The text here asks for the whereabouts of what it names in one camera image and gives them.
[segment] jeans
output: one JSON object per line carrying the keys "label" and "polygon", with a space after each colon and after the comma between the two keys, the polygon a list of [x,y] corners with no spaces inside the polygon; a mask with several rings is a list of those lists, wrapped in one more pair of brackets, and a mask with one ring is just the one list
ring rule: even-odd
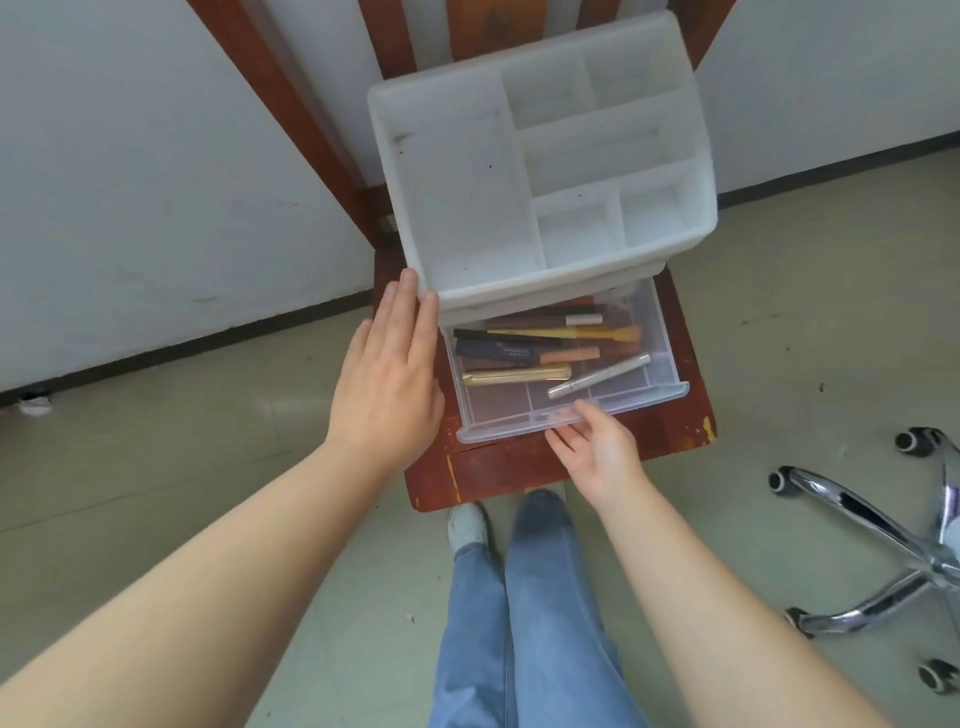
{"label": "jeans", "polygon": [[504,571],[485,544],[454,557],[430,728],[647,723],[604,632],[564,502],[533,491]]}

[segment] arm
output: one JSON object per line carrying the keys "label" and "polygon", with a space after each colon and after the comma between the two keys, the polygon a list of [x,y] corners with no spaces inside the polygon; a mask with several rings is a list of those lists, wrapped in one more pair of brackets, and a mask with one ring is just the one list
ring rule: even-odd
{"label": "arm", "polygon": [[433,441],[438,299],[391,283],[350,343],[324,444],[0,689],[17,726],[240,726],[388,479]]}
{"label": "arm", "polygon": [[546,433],[596,508],[700,728],[891,728],[705,545],[653,486],[630,431],[578,400]]}

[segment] hand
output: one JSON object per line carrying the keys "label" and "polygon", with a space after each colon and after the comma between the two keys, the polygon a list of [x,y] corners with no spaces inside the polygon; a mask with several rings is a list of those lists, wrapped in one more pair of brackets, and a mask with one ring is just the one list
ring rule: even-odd
{"label": "hand", "polygon": [[417,273],[392,281],[373,321],[353,334],[330,408],[324,446],[348,449],[384,478],[408,468],[437,436],[444,395],[433,378],[440,299],[417,305]]}
{"label": "hand", "polygon": [[624,488],[648,482],[629,429],[592,402],[576,400],[573,408],[585,422],[548,429],[550,448],[573,482],[597,511],[613,507]]}

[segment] wooden chair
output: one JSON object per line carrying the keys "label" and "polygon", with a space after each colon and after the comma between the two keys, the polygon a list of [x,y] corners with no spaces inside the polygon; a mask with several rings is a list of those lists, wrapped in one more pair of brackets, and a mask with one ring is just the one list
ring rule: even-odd
{"label": "wooden chair", "polygon": [[[187,0],[207,29],[374,248],[373,300],[396,279],[405,261],[399,236],[384,218],[392,213],[384,185],[363,189],[342,153],[300,98],[241,0]],[[384,79],[417,71],[400,0],[357,0]],[[687,53],[696,66],[727,17],[733,0],[670,0]],[[577,27],[616,18],[619,0],[582,0]],[[454,60],[473,58],[543,35],[547,0],[446,0],[450,50]],[[655,278],[660,306],[681,379],[690,391],[679,400],[626,412],[618,419],[634,433],[644,459],[708,445],[716,422],[684,314],[669,270]],[[541,433],[464,445],[457,440],[460,413],[443,342],[436,359],[437,379],[446,394],[440,434],[407,472],[414,508],[432,511],[561,480],[566,473]]]}

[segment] tile floor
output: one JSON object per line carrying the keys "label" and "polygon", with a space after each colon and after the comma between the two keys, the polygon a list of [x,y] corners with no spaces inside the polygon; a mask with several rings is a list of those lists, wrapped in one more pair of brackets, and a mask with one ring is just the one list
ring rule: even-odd
{"label": "tile floor", "polygon": [[[903,425],[960,439],[960,152],[721,214],[671,264],[716,412],[712,446],[648,469],[772,606],[847,606],[899,568],[809,502],[771,496],[783,462],[835,476],[907,525],[936,473],[897,456]],[[0,678],[324,435],[340,357],[364,311],[0,412]],[[625,671],[654,725],[688,720],[598,520],[571,498]],[[490,503],[504,543],[515,497]],[[444,514],[401,480],[364,522],[300,627],[250,726],[425,724],[444,629]],[[897,723],[950,724],[917,658],[960,662],[935,598],[818,647]]]}

